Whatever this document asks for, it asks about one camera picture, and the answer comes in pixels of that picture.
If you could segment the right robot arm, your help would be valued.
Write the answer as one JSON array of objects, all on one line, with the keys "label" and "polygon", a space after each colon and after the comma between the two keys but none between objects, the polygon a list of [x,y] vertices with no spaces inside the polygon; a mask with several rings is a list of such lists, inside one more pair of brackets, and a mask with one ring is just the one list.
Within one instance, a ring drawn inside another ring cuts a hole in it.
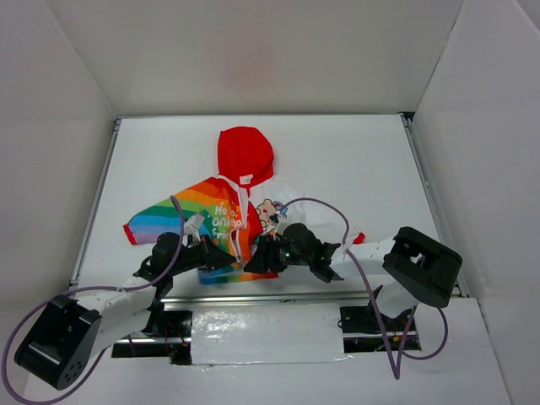
[{"label": "right robot arm", "polygon": [[402,227],[391,239],[350,247],[320,241],[304,224],[290,224],[275,235],[264,235],[244,266],[248,273],[281,273],[305,266],[325,283],[355,276],[387,274],[392,281],[375,293],[368,323],[386,330],[404,311],[420,304],[437,309],[449,305],[461,256],[412,227]]}]

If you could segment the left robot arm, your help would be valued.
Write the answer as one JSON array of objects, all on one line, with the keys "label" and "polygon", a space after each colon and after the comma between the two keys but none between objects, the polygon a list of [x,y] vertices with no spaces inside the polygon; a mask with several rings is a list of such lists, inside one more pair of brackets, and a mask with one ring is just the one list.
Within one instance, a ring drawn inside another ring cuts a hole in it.
[{"label": "left robot arm", "polygon": [[15,351],[14,362],[57,390],[70,387],[89,359],[133,333],[153,337],[165,328],[162,299],[174,276],[235,262],[209,236],[181,244],[175,233],[159,236],[150,256],[121,286],[79,297],[60,294],[46,304]]}]

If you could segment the rainbow and white hooded jacket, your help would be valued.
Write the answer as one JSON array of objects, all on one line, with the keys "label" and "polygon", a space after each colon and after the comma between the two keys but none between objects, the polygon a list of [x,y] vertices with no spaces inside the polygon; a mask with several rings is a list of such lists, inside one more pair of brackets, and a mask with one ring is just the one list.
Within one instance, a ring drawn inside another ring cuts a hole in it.
[{"label": "rainbow and white hooded jacket", "polygon": [[134,246],[153,244],[166,232],[177,233],[180,220],[200,214],[198,228],[237,262],[215,272],[198,271],[202,285],[250,282],[256,274],[243,266],[256,249],[259,237],[273,235],[274,214],[301,222],[317,237],[329,242],[345,240],[349,245],[365,241],[359,226],[346,226],[338,214],[315,202],[274,173],[273,147],[254,127],[232,127],[219,134],[217,175],[177,192],[182,212],[170,199],[145,208],[124,224],[123,230]]}]

